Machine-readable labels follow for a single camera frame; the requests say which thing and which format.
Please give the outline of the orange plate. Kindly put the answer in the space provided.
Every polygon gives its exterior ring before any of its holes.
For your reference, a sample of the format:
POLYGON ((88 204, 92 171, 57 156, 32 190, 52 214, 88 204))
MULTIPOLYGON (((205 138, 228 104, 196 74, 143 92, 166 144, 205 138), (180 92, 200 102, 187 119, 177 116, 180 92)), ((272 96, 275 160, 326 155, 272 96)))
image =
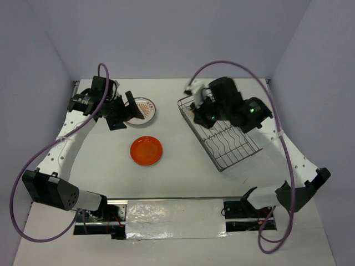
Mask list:
POLYGON ((150 166, 157 163, 163 155, 161 142, 152 136, 142 136, 130 146, 130 156, 135 163, 150 166))

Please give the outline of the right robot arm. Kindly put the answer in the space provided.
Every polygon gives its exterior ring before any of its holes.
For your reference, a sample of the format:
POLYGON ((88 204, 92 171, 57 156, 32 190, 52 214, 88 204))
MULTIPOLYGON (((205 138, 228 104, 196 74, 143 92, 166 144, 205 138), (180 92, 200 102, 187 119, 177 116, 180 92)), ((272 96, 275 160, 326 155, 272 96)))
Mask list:
POLYGON ((225 76, 208 85, 194 80, 185 92, 193 97, 190 110, 195 124, 211 129, 223 121, 244 134, 255 133, 257 140, 264 140, 263 148, 271 148, 287 164, 287 180, 245 193, 241 203, 244 215, 253 217, 264 207, 281 206, 293 216, 330 178, 328 168, 303 163, 303 154, 281 129, 275 107, 257 97, 243 98, 233 79, 225 76))

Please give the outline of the white plate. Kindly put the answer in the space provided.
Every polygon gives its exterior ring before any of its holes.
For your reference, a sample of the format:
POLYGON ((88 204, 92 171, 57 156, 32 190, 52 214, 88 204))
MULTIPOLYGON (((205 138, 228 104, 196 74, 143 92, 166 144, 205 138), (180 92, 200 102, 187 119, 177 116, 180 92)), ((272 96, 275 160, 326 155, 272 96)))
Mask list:
POLYGON ((157 115, 157 110, 154 102, 145 97, 136 97, 134 99, 138 109, 143 114, 144 118, 132 118, 128 122, 126 122, 126 124, 136 128, 142 128, 151 125, 157 115))

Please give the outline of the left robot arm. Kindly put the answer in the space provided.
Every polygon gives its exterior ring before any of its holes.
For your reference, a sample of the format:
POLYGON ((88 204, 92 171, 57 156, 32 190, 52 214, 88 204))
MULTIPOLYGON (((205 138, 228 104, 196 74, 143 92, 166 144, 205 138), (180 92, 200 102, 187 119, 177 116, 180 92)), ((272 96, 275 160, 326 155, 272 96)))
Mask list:
POLYGON ((104 195, 81 190, 69 183, 76 156, 98 119, 104 118, 111 131, 126 128, 132 118, 143 119, 131 91, 117 93, 117 81, 95 76, 90 88, 75 94, 67 107, 59 141, 35 170, 26 170, 22 181, 34 202, 65 211, 83 209, 96 221, 107 218, 108 200, 104 195))

